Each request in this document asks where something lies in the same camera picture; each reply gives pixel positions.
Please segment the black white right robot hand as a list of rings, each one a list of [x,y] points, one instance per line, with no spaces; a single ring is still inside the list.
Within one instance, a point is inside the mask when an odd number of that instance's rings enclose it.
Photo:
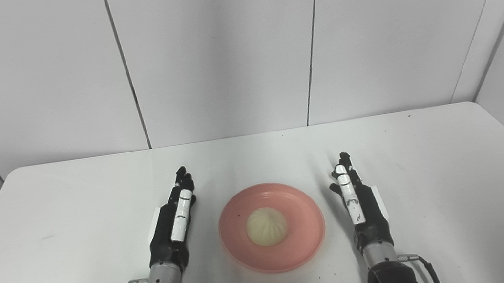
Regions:
[[[362,183],[353,168],[350,154],[341,152],[331,177],[336,180],[330,191],[341,197],[353,224],[353,238],[359,252],[372,244],[395,245],[385,215],[371,186]]]

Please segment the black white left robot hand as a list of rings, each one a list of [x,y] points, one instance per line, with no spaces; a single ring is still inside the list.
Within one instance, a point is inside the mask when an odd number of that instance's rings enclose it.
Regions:
[[[187,269],[189,250],[187,236],[192,208],[196,202],[195,185],[185,166],[176,172],[167,203],[159,208],[157,224],[149,245],[149,266],[172,264],[181,272]]]

